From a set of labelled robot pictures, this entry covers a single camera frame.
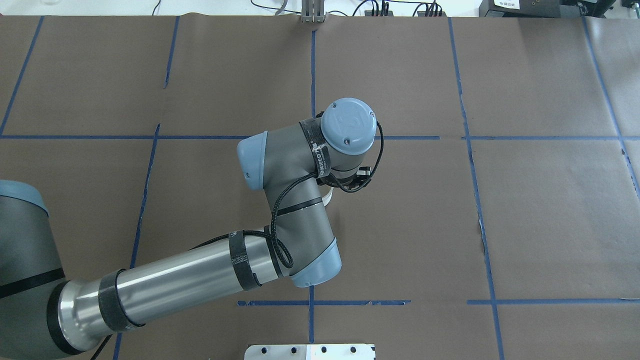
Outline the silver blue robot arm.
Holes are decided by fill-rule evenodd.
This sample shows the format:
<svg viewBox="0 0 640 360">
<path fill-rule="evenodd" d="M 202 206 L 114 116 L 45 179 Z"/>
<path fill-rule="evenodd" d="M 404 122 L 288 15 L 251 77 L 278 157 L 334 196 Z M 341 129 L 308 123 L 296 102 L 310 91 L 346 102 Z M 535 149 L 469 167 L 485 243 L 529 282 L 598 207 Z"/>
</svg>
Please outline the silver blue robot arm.
<svg viewBox="0 0 640 360">
<path fill-rule="evenodd" d="M 101 351 L 114 334 L 289 277 L 298 288 L 338 275 L 342 260 L 319 187 L 358 192 L 383 132 L 373 109 L 346 97 L 317 116 L 240 141 L 247 186 L 264 191 L 270 223 L 94 281 L 66 278 L 40 192 L 1 181 L 1 357 L 55 360 Z"/>
</svg>

